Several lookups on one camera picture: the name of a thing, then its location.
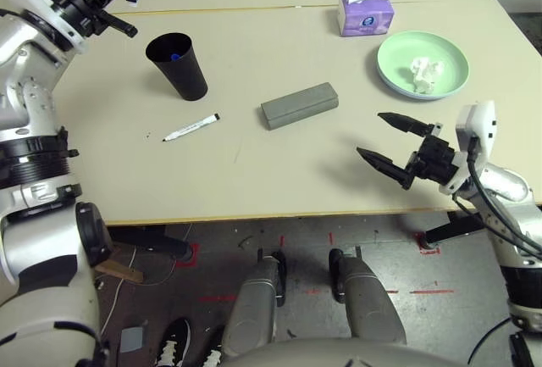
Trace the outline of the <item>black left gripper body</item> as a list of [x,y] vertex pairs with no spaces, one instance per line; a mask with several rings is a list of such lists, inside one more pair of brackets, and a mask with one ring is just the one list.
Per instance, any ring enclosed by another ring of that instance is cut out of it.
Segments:
[[96,8],[94,0],[52,0],[53,9],[83,37],[101,35],[107,28],[133,37],[138,30],[131,24],[111,15],[106,8]]

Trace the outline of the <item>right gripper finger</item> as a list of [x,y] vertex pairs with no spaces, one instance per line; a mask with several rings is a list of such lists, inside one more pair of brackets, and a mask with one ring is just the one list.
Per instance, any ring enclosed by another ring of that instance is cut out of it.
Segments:
[[378,116],[387,124],[403,132],[411,132],[415,135],[430,135],[434,131],[433,124],[426,124],[404,114],[385,112]]
[[361,147],[357,147],[356,150],[359,155],[378,172],[397,181],[404,190],[410,189],[415,177],[411,160],[407,162],[404,168],[401,168],[395,165],[390,158],[379,153]]

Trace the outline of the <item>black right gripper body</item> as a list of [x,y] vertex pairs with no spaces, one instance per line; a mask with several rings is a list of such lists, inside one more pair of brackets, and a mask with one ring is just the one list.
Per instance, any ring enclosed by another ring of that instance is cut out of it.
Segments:
[[411,132],[423,138],[420,148],[409,158],[405,171],[406,179],[403,188],[408,190],[416,177],[429,179],[445,186],[457,172],[458,167],[452,163],[455,150],[449,143],[438,138],[434,133],[440,127],[417,122],[410,126]]

